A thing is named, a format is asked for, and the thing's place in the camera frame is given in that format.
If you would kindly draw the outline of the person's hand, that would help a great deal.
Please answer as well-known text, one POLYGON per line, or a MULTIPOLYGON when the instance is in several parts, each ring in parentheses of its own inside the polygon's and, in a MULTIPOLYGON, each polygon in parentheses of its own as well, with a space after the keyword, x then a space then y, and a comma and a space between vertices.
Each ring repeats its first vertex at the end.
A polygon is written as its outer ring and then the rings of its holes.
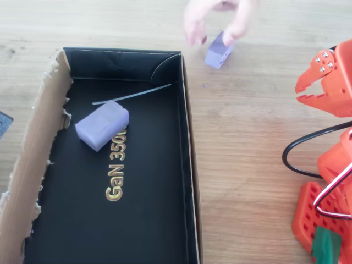
POLYGON ((190 45, 203 44, 207 39, 205 31, 205 17, 212 11, 234 12, 231 22, 223 30, 222 40, 230 46, 236 39, 243 37, 258 10, 259 1, 189 1, 184 10, 183 27, 187 42, 190 45))

